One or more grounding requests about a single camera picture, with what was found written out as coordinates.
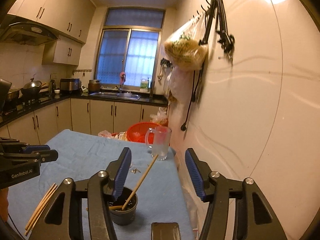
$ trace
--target window pane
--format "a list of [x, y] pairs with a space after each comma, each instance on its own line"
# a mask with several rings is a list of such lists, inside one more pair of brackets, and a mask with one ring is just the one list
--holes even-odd
[[138, 25], [161, 28], [163, 11], [143, 9], [110, 9], [106, 25]]
[[132, 31], [125, 62], [125, 85], [140, 86], [142, 78], [152, 78], [159, 33]]
[[129, 31], [104, 31], [98, 59], [97, 79], [119, 84]]

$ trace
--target window frame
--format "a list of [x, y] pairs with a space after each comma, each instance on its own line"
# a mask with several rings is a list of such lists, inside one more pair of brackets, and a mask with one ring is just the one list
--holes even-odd
[[[162, 11], [163, 12], [163, 18], [162, 18], [162, 23], [161, 23], [161, 28], [154, 28], [154, 27], [147, 27], [147, 26], [137, 26], [137, 25], [105, 25], [108, 14], [110, 9], [145, 9], [145, 10], [156, 10], [156, 11]], [[156, 8], [144, 8], [144, 7], [111, 7], [108, 8], [108, 11], [106, 13], [106, 16], [104, 18], [103, 22], [103, 27], [100, 33], [100, 41], [99, 41], [99, 46], [98, 46], [98, 51], [96, 55], [96, 62], [95, 62], [95, 67], [94, 67], [94, 79], [97, 79], [97, 73], [98, 73], [98, 62], [99, 62], [99, 56], [100, 56], [100, 49], [101, 49], [101, 43], [102, 43], [102, 38], [104, 35], [105, 31], [128, 31], [128, 37], [127, 37], [127, 43], [125, 46], [125, 53], [124, 53], [124, 62], [123, 62], [123, 67], [122, 71], [124, 71], [125, 63], [127, 60], [127, 54], [128, 54], [128, 48], [129, 48], [129, 41], [131, 37], [131, 32], [132, 31], [143, 31], [143, 32], [158, 32], [158, 42], [157, 42], [157, 49], [156, 49], [156, 56], [155, 56], [155, 62], [153, 65], [153, 71], [152, 71], [152, 77], [151, 77], [151, 84], [150, 84], [150, 94], [153, 94], [154, 86], [155, 86], [155, 80], [156, 80], [156, 70], [157, 70], [157, 65], [159, 61], [159, 53], [160, 53], [160, 44], [161, 44], [161, 37], [162, 37], [162, 29], [163, 29], [163, 24], [164, 24], [164, 18], [165, 18], [165, 10], [163, 9], [156, 9]], [[110, 89], [115, 89], [116, 85], [119, 84], [107, 84], [107, 83], [102, 83], [101, 84], [104, 87], [110, 88]], [[123, 85], [123, 90], [139, 90], [140, 87], [138, 86], [129, 86], [129, 85]]]

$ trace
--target frosted glass mug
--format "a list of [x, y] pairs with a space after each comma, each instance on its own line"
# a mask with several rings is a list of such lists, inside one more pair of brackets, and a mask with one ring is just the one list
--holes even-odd
[[[152, 146], [148, 143], [150, 133], [154, 133]], [[163, 161], [167, 158], [169, 143], [172, 130], [169, 127], [157, 126], [156, 128], [149, 128], [146, 133], [145, 143], [151, 148], [152, 157], [159, 155], [157, 160]]]

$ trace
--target blue tablecloth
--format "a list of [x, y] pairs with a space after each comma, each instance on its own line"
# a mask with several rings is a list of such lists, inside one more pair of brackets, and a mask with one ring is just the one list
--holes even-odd
[[[31, 214], [49, 187], [60, 185], [63, 179], [88, 179], [116, 160], [124, 147], [132, 151], [132, 167], [141, 173], [128, 173], [125, 186], [134, 188], [152, 161], [148, 147], [141, 143], [125, 142], [64, 130], [47, 143], [59, 153], [57, 161], [41, 165], [40, 176], [9, 188], [9, 213], [22, 233]], [[127, 226], [114, 224], [121, 239], [151, 239], [151, 223], [177, 222], [182, 240], [193, 239], [187, 207], [183, 198], [177, 168], [170, 149], [165, 161], [156, 161], [137, 191], [138, 206], [135, 221]], [[83, 200], [84, 239], [90, 239], [87, 201]]]

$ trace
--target red plastic basket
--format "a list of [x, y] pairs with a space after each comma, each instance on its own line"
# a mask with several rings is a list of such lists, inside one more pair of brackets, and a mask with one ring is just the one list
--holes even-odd
[[[144, 138], [146, 136], [147, 131], [149, 128], [155, 128], [157, 126], [161, 126], [157, 123], [153, 122], [139, 122], [131, 126], [127, 130], [127, 140], [131, 142], [141, 142], [144, 143]], [[149, 135], [149, 143], [153, 143], [153, 133]]]

